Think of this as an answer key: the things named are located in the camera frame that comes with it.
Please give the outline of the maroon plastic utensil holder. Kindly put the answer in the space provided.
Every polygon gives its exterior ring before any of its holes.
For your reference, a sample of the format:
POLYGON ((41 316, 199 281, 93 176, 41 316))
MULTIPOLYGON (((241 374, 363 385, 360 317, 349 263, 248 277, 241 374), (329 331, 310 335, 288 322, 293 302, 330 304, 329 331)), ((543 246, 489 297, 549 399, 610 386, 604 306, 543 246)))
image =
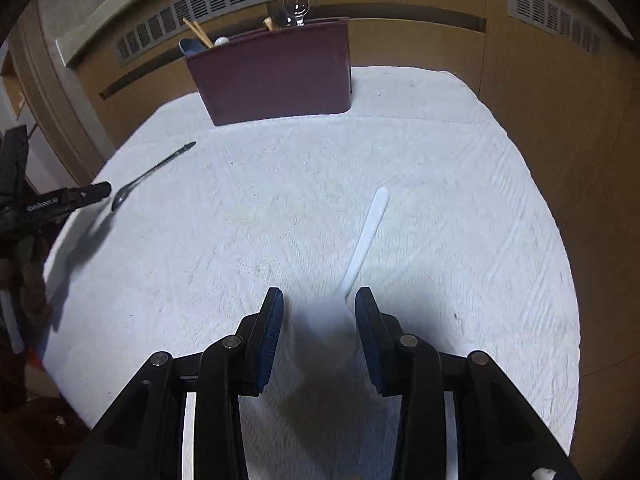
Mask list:
POLYGON ((352 106, 347 18, 251 30, 186 58, 216 126, 341 114, 352 106))

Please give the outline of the shiny metal spoon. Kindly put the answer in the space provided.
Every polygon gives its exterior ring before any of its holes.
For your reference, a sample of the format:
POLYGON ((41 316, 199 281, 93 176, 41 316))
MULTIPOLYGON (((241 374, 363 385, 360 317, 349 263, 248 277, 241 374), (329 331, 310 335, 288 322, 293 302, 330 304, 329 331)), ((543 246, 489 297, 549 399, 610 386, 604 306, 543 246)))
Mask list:
POLYGON ((288 21, 293 26, 303 26, 310 9, 309 0, 282 0, 288 21))

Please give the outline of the dark brown spoon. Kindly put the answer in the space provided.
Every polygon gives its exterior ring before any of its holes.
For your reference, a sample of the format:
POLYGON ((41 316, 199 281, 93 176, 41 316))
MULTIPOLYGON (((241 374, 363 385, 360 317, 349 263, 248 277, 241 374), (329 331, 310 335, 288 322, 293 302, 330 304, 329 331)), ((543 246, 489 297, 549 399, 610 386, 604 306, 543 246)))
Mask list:
POLYGON ((282 1, 270 1, 267 3, 266 8, 268 18, 272 19, 274 26, 276 26, 276 29, 287 28, 291 26, 291 18, 288 15, 288 12, 285 11, 282 1))

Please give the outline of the blue plastic spoon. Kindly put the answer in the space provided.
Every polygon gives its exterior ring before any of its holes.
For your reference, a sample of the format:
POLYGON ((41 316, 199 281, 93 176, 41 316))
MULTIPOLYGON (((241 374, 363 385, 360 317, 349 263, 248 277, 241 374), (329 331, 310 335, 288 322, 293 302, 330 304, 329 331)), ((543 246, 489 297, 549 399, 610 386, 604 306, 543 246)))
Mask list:
POLYGON ((180 52, 185 58, 196 55, 207 50, 205 44, 196 38, 181 38, 178 43, 180 52))

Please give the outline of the wooden chopstick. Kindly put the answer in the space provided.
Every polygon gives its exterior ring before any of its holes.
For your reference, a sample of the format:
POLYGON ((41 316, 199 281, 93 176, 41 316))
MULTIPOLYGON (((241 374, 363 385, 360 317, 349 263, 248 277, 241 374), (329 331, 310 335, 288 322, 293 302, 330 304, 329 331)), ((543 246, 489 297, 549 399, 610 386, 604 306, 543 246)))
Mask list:
POLYGON ((192 28, 194 30, 194 34, 198 36, 198 39, 201 40, 207 49, 211 49, 214 46, 212 40, 210 40, 209 36, 206 35, 206 32, 204 32, 204 29, 202 29, 202 26, 198 24, 197 21, 192 22, 192 28))
POLYGON ((190 21, 187 18, 183 18, 182 21, 183 24, 185 24, 192 30, 194 35, 198 37, 198 40, 200 40, 207 49, 211 49, 214 46, 212 40, 208 38, 208 36, 204 32, 204 29, 201 28, 201 25, 198 24, 197 21, 190 21))

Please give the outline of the dark metal smiley spoon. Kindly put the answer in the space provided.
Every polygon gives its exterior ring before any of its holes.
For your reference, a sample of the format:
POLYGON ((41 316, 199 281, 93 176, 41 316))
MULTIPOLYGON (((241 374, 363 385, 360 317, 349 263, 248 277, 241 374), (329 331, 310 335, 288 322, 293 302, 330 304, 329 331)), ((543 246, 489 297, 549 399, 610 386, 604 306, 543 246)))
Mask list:
POLYGON ((190 149, 194 148, 195 145, 196 145, 195 141, 191 141, 184 144, 181 148, 178 148, 177 151, 174 151, 173 153, 165 157, 163 160, 158 162, 155 166, 153 166, 149 170, 146 170, 141 176, 137 177, 137 179, 132 180, 131 182, 127 183, 122 188, 120 188, 116 192, 112 200, 111 212, 118 211, 119 208, 122 206, 122 204, 126 202, 126 199, 131 194, 131 192, 146 178, 151 177, 152 174, 154 174, 154 172, 157 172, 157 170, 160 170, 160 168, 163 168, 163 166, 168 165, 174 159, 178 158, 179 156, 186 153, 187 151, 190 151, 190 149))

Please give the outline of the white textured towel mat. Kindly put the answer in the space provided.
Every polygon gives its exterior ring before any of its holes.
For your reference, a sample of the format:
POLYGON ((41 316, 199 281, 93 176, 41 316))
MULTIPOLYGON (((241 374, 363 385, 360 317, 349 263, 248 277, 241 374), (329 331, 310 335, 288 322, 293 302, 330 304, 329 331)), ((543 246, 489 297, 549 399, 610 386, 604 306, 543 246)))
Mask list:
POLYGON ((196 479, 202 353, 284 312, 268 384, 239 398, 247 479, 393 479, 401 407, 372 384, 360 288, 442 360, 444 479, 574 479, 579 320, 560 231, 515 144, 456 76, 358 68, 346 113, 216 127, 159 108, 99 173, 114 188, 195 141, 116 212, 73 212, 44 268, 44 367, 90 434, 70 479, 196 479), (333 292, 378 188, 390 199, 349 294, 355 345, 295 350, 298 307, 333 292))

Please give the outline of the white plastic spoon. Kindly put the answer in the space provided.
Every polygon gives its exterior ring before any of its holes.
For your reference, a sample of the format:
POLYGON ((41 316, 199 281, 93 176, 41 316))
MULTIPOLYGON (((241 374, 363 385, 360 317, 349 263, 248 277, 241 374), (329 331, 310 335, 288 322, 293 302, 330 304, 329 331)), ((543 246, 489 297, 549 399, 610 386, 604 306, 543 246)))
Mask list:
POLYGON ((306 360, 336 362, 348 356, 355 345, 355 315, 347 300, 384 217, 390 192, 378 188, 370 203, 352 258, 340 281, 329 295, 307 301, 295 311, 292 321, 295 350, 306 360))

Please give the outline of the small grey vent grille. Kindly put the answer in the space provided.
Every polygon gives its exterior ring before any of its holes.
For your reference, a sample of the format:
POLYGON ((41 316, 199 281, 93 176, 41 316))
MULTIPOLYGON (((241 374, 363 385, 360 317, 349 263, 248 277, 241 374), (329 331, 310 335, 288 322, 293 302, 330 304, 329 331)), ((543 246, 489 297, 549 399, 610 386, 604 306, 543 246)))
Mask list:
POLYGON ((506 0, 506 10, 511 18, 570 40, 591 55, 602 53, 603 38, 593 24, 553 0, 506 0))

